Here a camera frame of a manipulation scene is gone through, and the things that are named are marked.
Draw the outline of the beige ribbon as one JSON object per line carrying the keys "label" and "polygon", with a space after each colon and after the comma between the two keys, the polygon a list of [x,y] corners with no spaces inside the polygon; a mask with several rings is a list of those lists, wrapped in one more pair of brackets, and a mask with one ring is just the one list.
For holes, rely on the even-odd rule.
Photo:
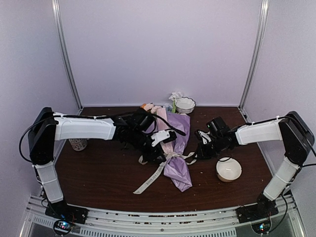
{"label": "beige ribbon", "polygon": [[197,160],[195,152],[189,153],[188,156],[175,152],[167,153],[166,155],[166,161],[162,162],[157,170],[138,189],[136,189],[133,194],[142,194],[162,174],[165,177],[170,178],[171,182],[181,192],[184,192],[193,186],[189,165],[194,164]]}

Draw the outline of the purple pink wrapping paper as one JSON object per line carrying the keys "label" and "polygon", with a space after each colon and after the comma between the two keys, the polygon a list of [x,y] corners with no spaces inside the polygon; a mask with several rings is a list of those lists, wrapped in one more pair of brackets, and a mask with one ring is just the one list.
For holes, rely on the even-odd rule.
{"label": "purple pink wrapping paper", "polygon": [[184,136],[177,134],[174,141],[161,144],[164,153],[168,156],[162,173],[165,177],[171,179],[171,182],[179,191],[184,192],[192,187],[188,165],[183,157],[190,136],[190,117],[167,112],[166,108],[158,109],[156,114],[174,128],[185,133]]}

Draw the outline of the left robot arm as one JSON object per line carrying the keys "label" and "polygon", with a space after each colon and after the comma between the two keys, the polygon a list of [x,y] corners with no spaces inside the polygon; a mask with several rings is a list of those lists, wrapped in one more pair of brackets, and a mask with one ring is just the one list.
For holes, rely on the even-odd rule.
{"label": "left robot arm", "polygon": [[50,107],[43,108],[25,135],[28,136],[30,162],[52,204],[52,212],[60,219],[71,215],[55,170],[55,142],[69,139],[120,141],[140,150],[143,160],[154,161],[163,154],[161,142],[170,137],[168,130],[146,132],[156,123],[155,116],[141,108],[133,113],[112,116],[66,115],[55,113]]}

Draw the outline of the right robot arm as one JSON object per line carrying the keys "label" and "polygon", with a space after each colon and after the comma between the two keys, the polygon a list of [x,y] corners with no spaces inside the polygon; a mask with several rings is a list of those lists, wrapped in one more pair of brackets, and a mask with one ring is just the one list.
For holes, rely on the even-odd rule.
{"label": "right robot arm", "polygon": [[309,154],[315,152],[315,136],[296,111],[234,128],[217,117],[206,126],[207,131],[195,131],[199,140],[196,159],[211,159],[227,149],[258,144],[269,168],[273,169],[271,181],[253,207],[253,214],[258,218],[272,210],[271,202],[291,185]]}

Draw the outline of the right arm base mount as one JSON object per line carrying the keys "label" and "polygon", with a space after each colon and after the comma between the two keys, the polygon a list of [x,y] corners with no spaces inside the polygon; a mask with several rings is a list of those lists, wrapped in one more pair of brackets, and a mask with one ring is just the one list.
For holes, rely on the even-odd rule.
{"label": "right arm base mount", "polygon": [[253,232],[259,235],[268,234],[272,230],[271,217],[278,213],[277,207],[261,211],[258,208],[258,204],[240,206],[236,209],[239,223],[250,223]]}

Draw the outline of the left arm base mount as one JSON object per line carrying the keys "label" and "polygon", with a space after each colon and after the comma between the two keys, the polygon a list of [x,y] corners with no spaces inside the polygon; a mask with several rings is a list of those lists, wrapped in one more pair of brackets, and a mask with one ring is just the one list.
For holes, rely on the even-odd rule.
{"label": "left arm base mount", "polygon": [[68,214],[58,214],[51,207],[47,207],[45,215],[55,218],[53,223],[53,231],[59,236],[65,236],[71,232],[78,231],[80,229],[79,224],[85,224],[88,209],[70,206],[70,212]]}

